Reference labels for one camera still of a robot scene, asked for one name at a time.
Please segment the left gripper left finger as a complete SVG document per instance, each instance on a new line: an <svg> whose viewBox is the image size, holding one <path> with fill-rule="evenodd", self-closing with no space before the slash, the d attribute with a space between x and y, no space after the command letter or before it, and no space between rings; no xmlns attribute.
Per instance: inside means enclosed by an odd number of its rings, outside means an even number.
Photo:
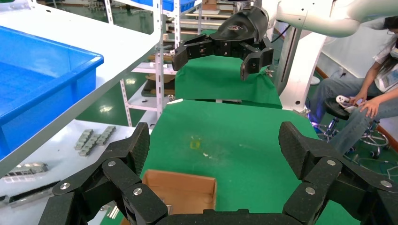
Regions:
<svg viewBox="0 0 398 225"><path fill-rule="evenodd" d="M130 137L110 143L96 162L54 186L39 224L86 225L109 202L131 225L157 224L168 209L140 178L149 145L148 124L138 123Z"/></svg>

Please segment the operator right hand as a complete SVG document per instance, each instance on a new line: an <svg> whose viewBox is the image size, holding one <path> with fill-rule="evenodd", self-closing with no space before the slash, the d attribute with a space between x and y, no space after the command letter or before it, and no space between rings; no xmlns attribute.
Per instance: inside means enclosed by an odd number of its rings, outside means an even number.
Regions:
<svg viewBox="0 0 398 225"><path fill-rule="evenodd" d="M356 96L350 98L349 103L353 106L361 106L367 100L367 90L361 90Z"/></svg>

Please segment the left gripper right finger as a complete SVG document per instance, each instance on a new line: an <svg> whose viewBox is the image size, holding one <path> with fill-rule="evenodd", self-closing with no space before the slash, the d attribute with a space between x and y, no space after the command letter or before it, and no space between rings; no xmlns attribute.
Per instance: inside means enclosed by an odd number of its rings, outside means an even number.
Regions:
<svg viewBox="0 0 398 225"><path fill-rule="evenodd" d="M289 121L281 123L278 141L301 181L285 203L283 214L300 224L313 225L333 201L363 225L397 224L397 183L349 161L329 143L302 135Z"/></svg>

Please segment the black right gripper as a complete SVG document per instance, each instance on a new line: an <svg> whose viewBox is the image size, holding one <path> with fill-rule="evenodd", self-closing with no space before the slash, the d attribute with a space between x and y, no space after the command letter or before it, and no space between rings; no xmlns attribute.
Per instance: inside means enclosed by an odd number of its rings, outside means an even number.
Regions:
<svg viewBox="0 0 398 225"><path fill-rule="evenodd" d="M241 79L257 74L273 63L274 48L266 37L268 14L259 7L247 7L228 18L212 34L190 38L175 49L172 58L174 71L189 60L216 55L241 58Z"/></svg>

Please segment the operator left hand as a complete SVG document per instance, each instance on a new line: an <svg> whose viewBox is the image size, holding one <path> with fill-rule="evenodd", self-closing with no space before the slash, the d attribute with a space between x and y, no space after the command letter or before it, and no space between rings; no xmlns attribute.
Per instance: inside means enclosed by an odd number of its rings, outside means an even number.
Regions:
<svg viewBox="0 0 398 225"><path fill-rule="evenodd" d="M374 118L379 109L379 105L382 101L379 97L375 97L369 101L365 101L359 104L360 112L367 111L366 117Z"/></svg>

